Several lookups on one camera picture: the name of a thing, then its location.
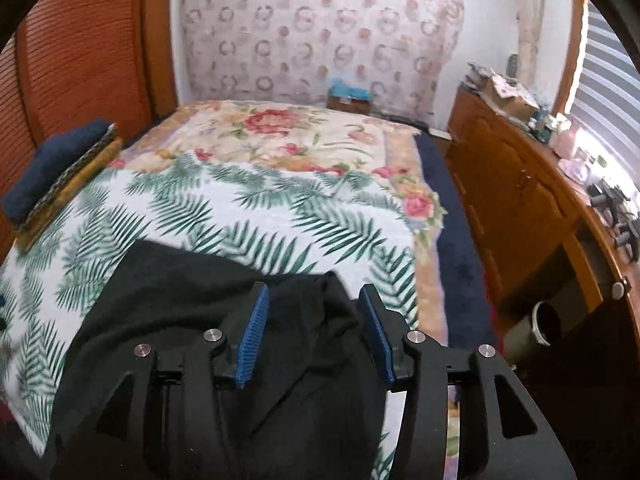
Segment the black printed t-shirt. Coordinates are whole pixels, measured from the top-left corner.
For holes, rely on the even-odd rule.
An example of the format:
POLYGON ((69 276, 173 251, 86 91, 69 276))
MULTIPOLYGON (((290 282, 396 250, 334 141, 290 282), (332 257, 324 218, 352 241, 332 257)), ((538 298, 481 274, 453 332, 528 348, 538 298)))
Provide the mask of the black printed t-shirt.
POLYGON ((257 282, 270 306, 254 373, 222 399, 235 479, 369 478, 386 391, 340 279, 269 276, 151 242, 128 250, 70 345, 44 452, 49 477, 55 442, 73 437, 137 346, 221 326, 257 282))

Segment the grey cylindrical bin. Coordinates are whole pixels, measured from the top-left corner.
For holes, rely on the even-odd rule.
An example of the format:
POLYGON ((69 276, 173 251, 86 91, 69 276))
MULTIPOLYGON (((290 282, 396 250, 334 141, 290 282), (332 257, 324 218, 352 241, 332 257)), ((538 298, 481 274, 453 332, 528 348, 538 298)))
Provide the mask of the grey cylindrical bin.
POLYGON ((503 337, 502 355, 510 365, 518 364, 540 348, 548 348, 563 335, 558 312, 548 302, 537 302, 503 337))

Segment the navy blue blanket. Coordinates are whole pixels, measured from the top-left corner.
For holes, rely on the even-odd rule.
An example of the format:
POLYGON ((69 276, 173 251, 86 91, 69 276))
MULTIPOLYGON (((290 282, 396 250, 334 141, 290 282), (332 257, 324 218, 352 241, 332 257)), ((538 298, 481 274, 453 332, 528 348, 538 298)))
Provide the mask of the navy blue blanket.
POLYGON ((487 297, 485 271, 477 253, 468 219, 444 156, 427 133, 414 138, 423 177, 446 210, 437 240, 440 281, 450 347, 474 349, 480 344, 498 347, 492 322, 494 309, 487 297))

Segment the wooden sideboard cabinet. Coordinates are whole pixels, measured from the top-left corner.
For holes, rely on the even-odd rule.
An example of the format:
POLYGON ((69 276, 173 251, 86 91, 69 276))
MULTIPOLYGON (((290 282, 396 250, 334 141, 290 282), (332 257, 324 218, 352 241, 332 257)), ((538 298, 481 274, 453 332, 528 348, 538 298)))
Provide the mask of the wooden sideboard cabinet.
POLYGON ((459 87, 448 122, 446 162, 488 275, 492 301, 517 321, 556 301, 570 330, 619 299, 639 333, 639 267, 545 146, 459 87))

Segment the palm leaf bedsheet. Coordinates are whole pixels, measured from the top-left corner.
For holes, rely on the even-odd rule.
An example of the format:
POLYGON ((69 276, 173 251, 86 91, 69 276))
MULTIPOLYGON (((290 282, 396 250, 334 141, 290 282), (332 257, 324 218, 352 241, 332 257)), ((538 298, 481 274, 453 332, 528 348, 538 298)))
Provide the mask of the palm leaf bedsheet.
POLYGON ((385 307, 437 340, 442 310, 435 246, 446 208, 420 178, 296 172, 194 153, 157 174, 107 169, 27 249, 1 266, 1 396, 25 441, 26 474, 48 478, 44 449, 66 356, 126 251, 148 240, 215 255, 267 275, 337 274, 356 294, 372 284, 385 307))

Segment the mustard folded garment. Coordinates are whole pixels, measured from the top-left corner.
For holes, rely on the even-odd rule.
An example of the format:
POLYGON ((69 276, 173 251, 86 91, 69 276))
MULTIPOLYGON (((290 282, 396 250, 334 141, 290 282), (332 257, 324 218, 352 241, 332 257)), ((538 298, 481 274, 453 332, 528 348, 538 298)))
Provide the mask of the mustard folded garment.
POLYGON ((82 162, 78 169, 73 169, 69 177, 60 177, 27 220, 14 229, 16 249, 21 254, 29 252, 43 231, 100 171, 114 162, 121 149, 122 139, 115 138, 91 155, 88 162, 82 162))

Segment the navy folded garment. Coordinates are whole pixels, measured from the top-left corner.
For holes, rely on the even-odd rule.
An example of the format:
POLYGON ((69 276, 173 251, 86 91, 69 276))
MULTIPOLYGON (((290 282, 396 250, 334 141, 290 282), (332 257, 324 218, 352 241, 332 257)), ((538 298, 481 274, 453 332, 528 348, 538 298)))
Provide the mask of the navy folded garment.
POLYGON ((15 224, 23 223, 64 171, 112 133, 111 126, 104 119, 96 119, 69 132, 51 136, 40 145, 24 174, 2 197, 6 218, 15 224))

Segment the checkered folded garment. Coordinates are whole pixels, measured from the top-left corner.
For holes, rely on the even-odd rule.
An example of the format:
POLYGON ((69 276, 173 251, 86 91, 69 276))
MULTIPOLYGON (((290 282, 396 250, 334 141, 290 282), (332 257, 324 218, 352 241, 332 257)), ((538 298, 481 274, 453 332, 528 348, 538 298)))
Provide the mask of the checkered folded garment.
POLYGON ((122 150, 111 122, 97 119, 47 140, 2 198, 18 238, 29 244, 122 150))

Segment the floral blanket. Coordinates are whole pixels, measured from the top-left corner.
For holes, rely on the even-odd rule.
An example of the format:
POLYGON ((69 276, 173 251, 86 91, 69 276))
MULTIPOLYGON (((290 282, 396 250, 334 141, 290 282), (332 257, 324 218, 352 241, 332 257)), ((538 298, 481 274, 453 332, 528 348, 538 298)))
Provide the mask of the floral blanket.
POLYGON ((425 181, 418 130, 398 122, 327 108, 255 101, 204 101, 183 105, 134 141, 115 168, 160 172, 184 153, 203 162, 247 162, 297 176, 357 174, 380 189, 358 191, 357 203, 398 208, 409 221, 418 258, 418 326, 441 344, 448 341, 435 244, 446 209, 425 181))

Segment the open cardboard box on cabinet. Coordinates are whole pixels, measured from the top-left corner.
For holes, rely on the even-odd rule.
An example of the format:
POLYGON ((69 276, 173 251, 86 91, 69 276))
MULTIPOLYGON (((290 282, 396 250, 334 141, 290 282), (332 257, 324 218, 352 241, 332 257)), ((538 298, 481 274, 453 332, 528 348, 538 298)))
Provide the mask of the open cardboard box on cabinet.
POLYGON ((508 117, 529 122, 539 110, 535 99, 518 81, 510 81, 493 70, 487 78, 480 96, 497 112, 508 117))

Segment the striped window blind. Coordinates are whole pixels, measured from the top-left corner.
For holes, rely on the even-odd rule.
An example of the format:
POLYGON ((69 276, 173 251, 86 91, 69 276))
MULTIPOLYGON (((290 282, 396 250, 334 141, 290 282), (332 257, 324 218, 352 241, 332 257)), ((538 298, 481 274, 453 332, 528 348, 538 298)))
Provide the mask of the striped window blind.
POLYGON ((638 181, 639 72, 591 2, 586 4, 585 19, 582 68, 570 114, 638 181))

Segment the cardboard box with blue items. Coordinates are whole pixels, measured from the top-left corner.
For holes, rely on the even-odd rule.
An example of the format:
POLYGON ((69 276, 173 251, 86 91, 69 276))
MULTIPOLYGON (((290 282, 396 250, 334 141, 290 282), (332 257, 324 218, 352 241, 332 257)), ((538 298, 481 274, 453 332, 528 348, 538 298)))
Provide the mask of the cardboard box with blue items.
POLYGON ((343 79, 332 80, 326 99, 329 110, 368 116, 372 110, 372 94, 369 90, 349 86, 343 79))

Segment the patterned sheer curtain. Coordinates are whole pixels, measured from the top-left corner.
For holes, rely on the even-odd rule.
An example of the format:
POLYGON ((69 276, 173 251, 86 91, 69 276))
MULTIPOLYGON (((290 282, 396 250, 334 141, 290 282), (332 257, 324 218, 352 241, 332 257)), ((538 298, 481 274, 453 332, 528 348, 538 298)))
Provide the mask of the patterned sheer curtain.
POLYGON ((200 100, 321 105, 334 84, 410 116, 433 111, 463 0, 180 0, 200 100))

